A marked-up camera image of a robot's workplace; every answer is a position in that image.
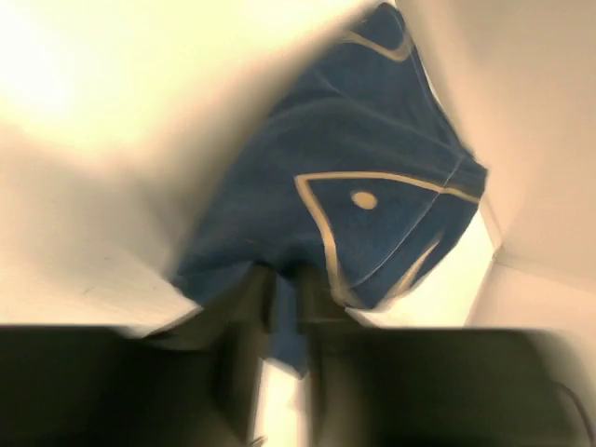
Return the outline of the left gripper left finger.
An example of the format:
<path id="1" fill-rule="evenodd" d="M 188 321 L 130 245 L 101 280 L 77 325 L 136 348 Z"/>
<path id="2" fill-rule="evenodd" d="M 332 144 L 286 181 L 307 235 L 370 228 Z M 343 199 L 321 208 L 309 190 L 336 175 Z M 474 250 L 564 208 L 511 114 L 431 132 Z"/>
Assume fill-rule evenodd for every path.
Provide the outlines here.
<path id="1" fill-rule="evenodd" d="M 253 266 L 201 312 L 144 337 L 1 329 L 5 446 L 251 446 L 275 274 Z"/>

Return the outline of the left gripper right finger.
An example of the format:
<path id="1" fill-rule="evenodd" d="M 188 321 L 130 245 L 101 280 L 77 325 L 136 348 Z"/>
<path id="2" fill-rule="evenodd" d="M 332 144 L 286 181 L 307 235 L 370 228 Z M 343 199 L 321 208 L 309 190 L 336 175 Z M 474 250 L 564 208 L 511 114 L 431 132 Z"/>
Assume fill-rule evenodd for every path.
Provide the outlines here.
<path id="1" fill-rule="evenodd" d="M 349 316 L 324 277 L 296 278 L 312 446 L 591 446 L 595 425 L 553 334 L 385 329 Z"/>

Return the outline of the blue fish placemat cloth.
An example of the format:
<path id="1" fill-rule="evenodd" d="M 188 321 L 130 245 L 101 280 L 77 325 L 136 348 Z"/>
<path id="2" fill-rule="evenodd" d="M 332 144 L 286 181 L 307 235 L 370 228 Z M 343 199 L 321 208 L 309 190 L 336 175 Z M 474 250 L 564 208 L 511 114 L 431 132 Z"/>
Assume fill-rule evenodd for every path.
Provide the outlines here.
<path id="1" fill-rule="evenodd" d="M 293 268 L 312 264 L 339 303 L 371 310 L 453 249 L 486 179 L 437 103 L 404 18 L 383 3 L 300 75 L 251 136 L 170 280 L 207 305 L 253 264 L 275 267 L 269 357 L 304 373 Z"/>

